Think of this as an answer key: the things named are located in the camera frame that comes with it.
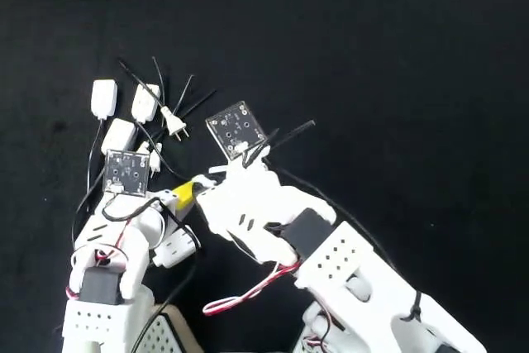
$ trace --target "circuit board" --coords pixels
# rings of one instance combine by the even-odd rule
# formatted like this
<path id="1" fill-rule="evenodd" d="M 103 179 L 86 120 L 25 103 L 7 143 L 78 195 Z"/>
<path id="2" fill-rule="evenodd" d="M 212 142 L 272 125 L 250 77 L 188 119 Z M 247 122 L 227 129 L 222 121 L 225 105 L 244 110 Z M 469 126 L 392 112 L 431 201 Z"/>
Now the circuit board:
<path id="1" fill-rule="evenodd" d="M 108 150 L 105 159 L 105 192 L 144 197 L 149 180 L 149 154 Z"/>
<path id="2" fill-rule="evenodd" d="M 244 101 L 206 119 L 207 128 L 229 160 L 258 144 L 266 135 Z"/>

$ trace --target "white power plug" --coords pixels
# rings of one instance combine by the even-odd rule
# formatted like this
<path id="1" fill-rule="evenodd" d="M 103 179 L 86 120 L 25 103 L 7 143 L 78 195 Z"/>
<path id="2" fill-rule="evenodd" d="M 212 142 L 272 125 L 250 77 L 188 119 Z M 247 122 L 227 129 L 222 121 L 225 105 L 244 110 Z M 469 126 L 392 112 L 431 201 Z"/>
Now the white power plug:
<path id="1" fill-rule="evenodd" d="M 161 142 L 158 142 L 156 144 L 156 149 L 158 150 L 158 152 L 161 153 L 162 151 L 162 144 Z M 149 167 L 150 167 L 150 176 L 152 177 L 155 173 L 159 173 L 160 172 L 160 169 L 161 169 L 161 160 L 160 160 L 160 156 L 158 155 L 158 152 L 156 152 L 156 150 L 152 150 L 150 152 L 150 157 L 149 157 Z"/>
<path id="2" fill-rule="evenodd" d="M 147 87 L 150 88 L 150 91 L 157 97 L 160 98 L 160 87 L 156 84 L 147 84 Z M 134 101 L 132 102 L 132 117 L 141 124 L 145 122 L 151 122 L 155 118 L 156 107 L 158 103 L 153 98 L 153 96 L 145 90 L 141 84 L 138 84 L 136 88 L 136 95 L 134 96 Z"/>
<path id="3" fill-rule="evenodd" d="M 195 250 L 193 239 L 185 229 L 178 229 L 155 248 L 155 257 L 152 261 L 156 266 L 163 265 L 165 268 L 170 268 L 185 260 Z"/>
<path id="4" fill-rule="evenodd" d="M 99 120 L 107 120 L 116 110 L 117 85 L 112 79 L 93 81 L 90 109 Z"/>
<path id="5" fill-rule="evenodd" d="M 189 137 L 189 134 L 185 129 L 187 124 L 182 122 L 182 119 L 180 119 L 178 116 L 175 116 L 168 107 L 162 107 L 160 111 L 162 112 L 162 116 L 167 123 L 167 131 L 169 132 L 170 136 L 176 136 L 176 138 L 181 141 L 179 133 L 183 131 L 183 133 Z"/>
<path id="6" fill-rule="evenodd" d="M 106 155 L 107 150 L 129 150 L 131 148 L 136 126 L 122 119 L 112 120 L 112 124 L 101 144 L 101 152 Z"/>

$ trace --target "white robotic arm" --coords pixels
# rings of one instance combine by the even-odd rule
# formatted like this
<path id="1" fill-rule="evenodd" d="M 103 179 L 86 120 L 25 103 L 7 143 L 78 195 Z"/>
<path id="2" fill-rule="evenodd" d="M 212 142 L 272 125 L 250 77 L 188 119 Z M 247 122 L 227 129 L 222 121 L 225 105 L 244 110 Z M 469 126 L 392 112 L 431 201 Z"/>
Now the white robotic arm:
<path id="1" fill-rule="evenodd" d="M 317 301 L 303 317 L 306 326 L 295 352 L 486 351 L 435 300 L 418 293 L 387 265 L 347 222 L 305 258 L 271 232 L 270 223 L 287 226 L 306 209 L 331 225 L 336 213 L 320 198 L 281 186 L 262 161 L 267 154 L 268 148 L 248 168 L 242 156 L 232 161 L 226 179 L 199 194 L 197 204 L 211 231 L 234 241 L 256 261 L 285 266 L 301 262 L 295 284 L 311 291 Z"/>

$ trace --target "yellow object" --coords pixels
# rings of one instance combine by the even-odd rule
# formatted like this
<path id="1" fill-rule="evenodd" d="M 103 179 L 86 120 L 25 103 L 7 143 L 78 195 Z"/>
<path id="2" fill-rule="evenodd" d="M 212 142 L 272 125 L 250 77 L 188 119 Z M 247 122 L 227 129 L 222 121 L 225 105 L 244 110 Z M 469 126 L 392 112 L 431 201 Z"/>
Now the yellow object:
<path id="1" fill-rule="evenodd" d="M 173 193 L 179 197 L 176 203 L 176 210 L 183 210 L 193 201 L 193 181 L 186 182 L 174 188 Z"/>

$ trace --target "black fabric surface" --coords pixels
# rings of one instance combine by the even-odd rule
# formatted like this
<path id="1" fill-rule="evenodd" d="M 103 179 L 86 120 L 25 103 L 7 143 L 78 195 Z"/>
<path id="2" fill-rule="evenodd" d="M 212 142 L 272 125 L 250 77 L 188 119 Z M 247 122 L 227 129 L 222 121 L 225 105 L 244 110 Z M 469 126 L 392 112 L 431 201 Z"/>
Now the black fabric surface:
<path id="1" fill-rule="evenodd" d="M 244 99 L 266 131 L 317 120 L 271 160 L 349 208 L 407 280 L 488 351 L 524 351 L 527 290 L 529 0 L 0 0 L 2 233 L 0 350 L 58 351 L 69 225 L 97 130 L 92 81 L 132 85 L 115 58 L 174 103 L 218 93 L 166 141 L 188 175 L 223 161 L 204 119 Z M 175 184 L 168 175 L 151 188 Z M 281 279 L 216 317 L 202 305 L 242 293 L 269 268 L 193 227 L 206 255 L 179 296 L 207 351 L 286 350 L 311 302 Z M 153 270 L 158 300 L 187 265 Z"/>

